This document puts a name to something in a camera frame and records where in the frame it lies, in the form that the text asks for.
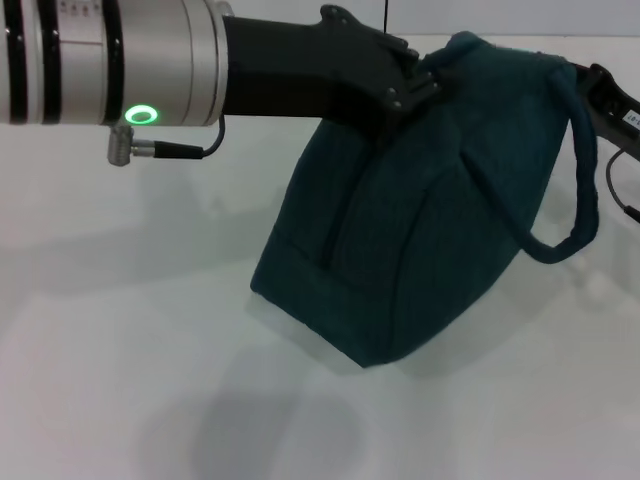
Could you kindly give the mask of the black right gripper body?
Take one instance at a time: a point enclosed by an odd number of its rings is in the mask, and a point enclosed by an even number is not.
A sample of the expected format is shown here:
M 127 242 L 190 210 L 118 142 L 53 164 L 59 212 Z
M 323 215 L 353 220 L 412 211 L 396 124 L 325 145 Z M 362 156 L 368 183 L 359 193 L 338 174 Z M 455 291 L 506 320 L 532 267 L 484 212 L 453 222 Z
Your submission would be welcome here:
M 639 160 L 639 101 L 618 86 L 599 64 L 575 64 L 577 85 L 596 135 Z

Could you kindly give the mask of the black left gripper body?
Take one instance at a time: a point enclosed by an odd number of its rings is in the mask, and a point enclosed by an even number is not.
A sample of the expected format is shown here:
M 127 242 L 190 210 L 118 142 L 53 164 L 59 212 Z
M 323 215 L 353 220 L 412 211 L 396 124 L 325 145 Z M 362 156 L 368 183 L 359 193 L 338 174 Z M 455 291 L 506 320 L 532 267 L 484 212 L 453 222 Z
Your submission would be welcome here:
M 407 42 L 339 6 L 320 14 L 313 25 L 225 17 L 224 115 L 326 119 L 373 141 L 391 131 L 388 90 L 399 92 Z

